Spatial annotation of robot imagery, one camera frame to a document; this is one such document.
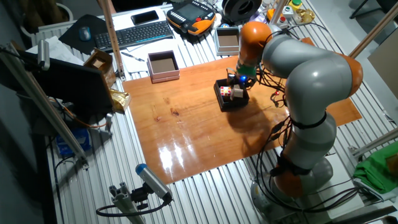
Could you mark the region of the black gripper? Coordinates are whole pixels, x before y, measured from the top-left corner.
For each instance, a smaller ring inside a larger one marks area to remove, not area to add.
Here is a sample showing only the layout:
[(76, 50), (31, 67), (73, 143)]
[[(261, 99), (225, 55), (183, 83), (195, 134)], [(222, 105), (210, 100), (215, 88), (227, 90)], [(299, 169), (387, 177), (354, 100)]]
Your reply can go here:
[(256, 82), (256, 78), (247, 75), (237, 75), (235, 73), (231, 73), (227, 77), (227, 85), (231, 90), (234, 90), (235, 85), (239, 85), (240, 87), (244, 87), (246, 90), (250, 90)]

